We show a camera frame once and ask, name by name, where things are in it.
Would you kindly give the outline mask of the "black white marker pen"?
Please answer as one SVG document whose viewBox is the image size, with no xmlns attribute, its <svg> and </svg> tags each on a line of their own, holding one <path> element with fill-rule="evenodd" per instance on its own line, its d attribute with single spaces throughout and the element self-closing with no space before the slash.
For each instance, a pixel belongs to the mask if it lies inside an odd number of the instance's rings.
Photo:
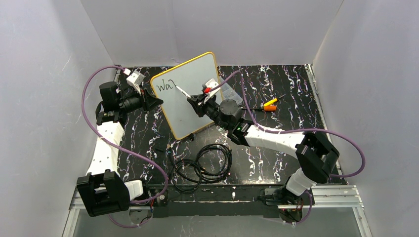
<svg viewBox="0 0 419 237">
<path fill-rule="evenodd" d="M 179 87 L 178 85 L 176 85 L 175 86 L 185 97 L 187 97 L 187 98 L 191 98 L 191 96 L 186 92 L 186 91 L 184 91 L 181 87 Z"/>
</svg>

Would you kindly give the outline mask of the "yellow framed whiteboard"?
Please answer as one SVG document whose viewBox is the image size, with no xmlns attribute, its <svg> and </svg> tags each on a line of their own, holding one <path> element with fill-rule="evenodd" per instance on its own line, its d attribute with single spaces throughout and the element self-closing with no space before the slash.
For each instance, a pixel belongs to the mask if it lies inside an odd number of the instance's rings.
<svg viewBox="0 0 419 237">
<path fill-rule="evenodd" d="M 201 95 L 203 85 L 211 79 L 219 82 L 216 58 L 212 52 L 206 52 L 151 78 L 151 88 L 155 96 L 163 100 L 161 108 L 176 140 L 184 139 L 213 124 L 206 115 L 200 118 L 186 97 Z"/>
</svg>

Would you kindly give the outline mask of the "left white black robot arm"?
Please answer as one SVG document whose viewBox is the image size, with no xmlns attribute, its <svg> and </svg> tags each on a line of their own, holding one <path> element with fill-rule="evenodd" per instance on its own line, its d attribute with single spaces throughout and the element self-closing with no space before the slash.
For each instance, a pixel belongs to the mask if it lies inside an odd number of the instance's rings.
<svg viewBox="0 0 419 237">
<path fill-rule="evenodd" d="M 119 145 L 128 113 L 139 109 L 150 111 L 163 103 L 141 82 L 130 82 L 127 88 L 115 81 L 106 82 L 100 85 L 99 91 L 102 100 L 95 110 L 95 118 L 100 136 L 86 175 L 77 179 L 77 190 L 91 217 L 125 211 L 132 201 L 150 198 L 144 179 L 122 180 L 117 171 L 119 149 L 104 139 Z"/>
</svg>

